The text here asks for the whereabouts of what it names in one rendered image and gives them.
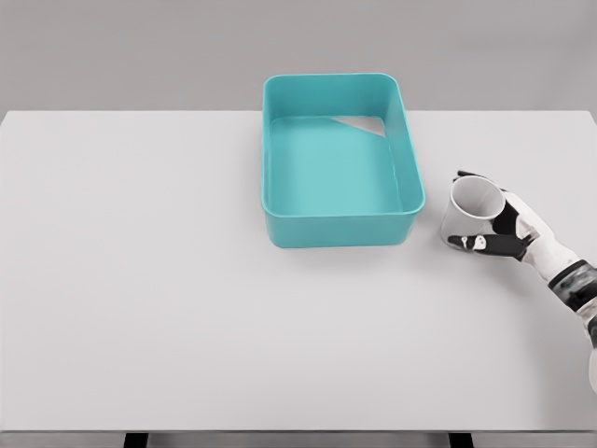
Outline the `white paper cup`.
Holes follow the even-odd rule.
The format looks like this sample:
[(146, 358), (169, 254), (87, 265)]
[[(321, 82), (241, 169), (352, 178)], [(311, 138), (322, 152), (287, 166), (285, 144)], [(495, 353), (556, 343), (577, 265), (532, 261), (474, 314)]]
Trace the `white paper cup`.
[(463, 249), (463, 238), (474, 242), (489, 233), (492, 220), (505, 208), (506, 198), (491, 180), (478, 175), (456, 178), (440, 226), (440, 238), (449, 247)]

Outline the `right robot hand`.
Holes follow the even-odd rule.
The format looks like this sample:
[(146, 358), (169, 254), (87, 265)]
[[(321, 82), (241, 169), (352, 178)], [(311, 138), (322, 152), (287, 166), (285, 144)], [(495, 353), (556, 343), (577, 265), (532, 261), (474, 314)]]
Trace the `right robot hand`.
[[(465, 175), (477, 174), (459, 170), (452, 182)], [(478, 234), (474, 242), (467, 242), (466, 238), (463, 238), (465, 247), (459, 250), (487, 256), (510, 257), (521, 261), (531, 243), (546, 235), (549, 227), (521, 198), (497, 184), (495, 185), (502, 190), (506, 198), (504, 210), (492, 220), (489, 233)]]

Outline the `teal rectangular plastic basket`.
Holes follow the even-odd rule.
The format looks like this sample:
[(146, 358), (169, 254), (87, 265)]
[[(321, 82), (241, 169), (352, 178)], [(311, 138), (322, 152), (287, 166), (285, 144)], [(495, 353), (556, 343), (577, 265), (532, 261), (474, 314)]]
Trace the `teal rectangular plastic basket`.
[(425, 204), (396, 80), (277, 75), (262, 91), (261, 204), (282, 248), (398, 245)]

